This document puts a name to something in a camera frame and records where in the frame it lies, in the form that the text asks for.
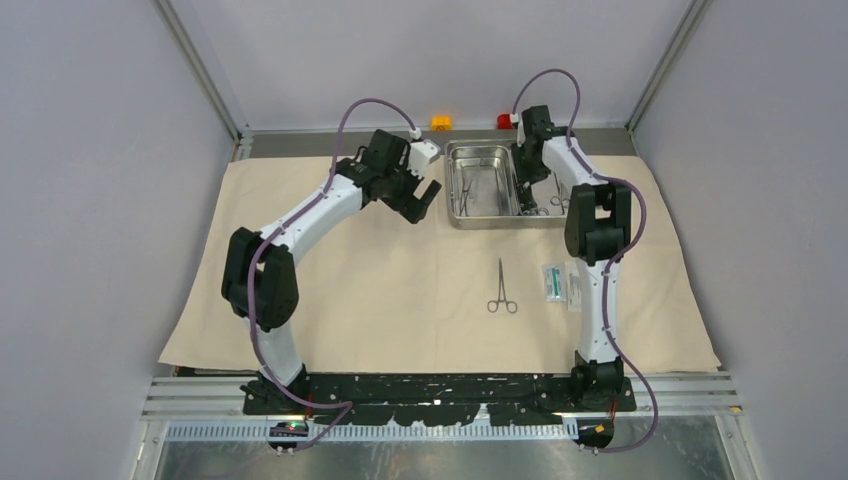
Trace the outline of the steel mesh instrument tray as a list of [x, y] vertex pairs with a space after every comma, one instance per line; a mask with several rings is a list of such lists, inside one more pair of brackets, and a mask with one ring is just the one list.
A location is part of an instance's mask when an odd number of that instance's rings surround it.
[[[461, 171], [479, 169], [467, 217], [458, 215]], [[448, 219], [459, 230], [563, 229], [565, 216], [524, 216], [508, 140], [453, 140], [444, 147]]]

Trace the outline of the green white sterile packet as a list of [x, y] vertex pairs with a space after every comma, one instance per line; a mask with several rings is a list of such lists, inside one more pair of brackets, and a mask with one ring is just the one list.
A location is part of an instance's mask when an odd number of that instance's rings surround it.
[[545, 287], [545, 299], [547, 302], [566, 302], [567, 293], [564, 288], [564, 267], [559, 264], [550, 264], [542, 267], [543, 281]]

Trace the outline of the cream cloth wrap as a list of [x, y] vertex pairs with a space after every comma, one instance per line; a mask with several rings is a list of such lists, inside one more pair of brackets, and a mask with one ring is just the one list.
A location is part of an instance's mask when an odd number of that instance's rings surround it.
[[[635, 184], [646, 229], [622, 261], [617, 335], [646, 374], [717, 369], [682, 249], [660, 190], [634, 156], [598, 156], [605, 174]], [[202, 260], [160, 355], [180, 367], [253, 370], [248, 327], [222, 298], [227, 247], [239, 227], [260, 228], [321, 187], [326, 157], [238, 161], [226, 170]], [[489, 313], [498, 259], [518, 311]], [[298, 263], [300, 299], [289, 323], [312, 372], [564, 373], [581, 317], [547, 302], [542, 267], [568, 261], [558, 229], [459, 230], [438, 199], [410, 224], [374, 202], [345, 219]]]

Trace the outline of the steel hemostat clamp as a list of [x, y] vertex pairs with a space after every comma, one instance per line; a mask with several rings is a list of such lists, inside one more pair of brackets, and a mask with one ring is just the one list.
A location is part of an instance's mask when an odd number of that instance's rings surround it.
[[497, 297], [491, 299], [486, 304], [489, 313], [497, 313], [504, 310], [509, 314], [515, 314], [518, 311], [518, 304], [514, 300], [510, 300], [506, 293], [505, 275], [503, 268], [503, 260], [498, 259], [498, 291]]

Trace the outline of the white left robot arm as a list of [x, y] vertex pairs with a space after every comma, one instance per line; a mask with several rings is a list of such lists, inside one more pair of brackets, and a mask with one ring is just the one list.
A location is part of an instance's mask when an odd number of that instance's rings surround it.
[[411, 224], [423, 220], [441, 185], [432, 181], [421, 196], [415, 192], [439, 155], [430, 140], [406, 140], [378, 129], [353, 157], [333, 160], [325, 183], [289, 213], [260, 230], [241, 227], [231, 235], [221, 294], [246, 321], [258, 374], [280, 412], [315, 405], [299, 381], [306, 369], [289, 323], [300, 299], [299, 261], [338, 224], [375, 201]]

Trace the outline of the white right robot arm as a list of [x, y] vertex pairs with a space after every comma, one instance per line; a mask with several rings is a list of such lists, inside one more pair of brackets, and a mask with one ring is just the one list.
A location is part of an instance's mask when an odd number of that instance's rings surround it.
[[570, 399], [584, 410], [596, 410], [624, 385], [623, 358], [613, 345], [613, 295], [621, 254], [631, 243], [631, 193], [597, 170], [573, 131], [555, 125], [546, 106], [508, 118], [517, 130], [510, 151], [522, 213], [536, 210], [532, 188], [550, 175], [567, 195], [564, 243], [577, 270], [582, 316], [569, 373]]

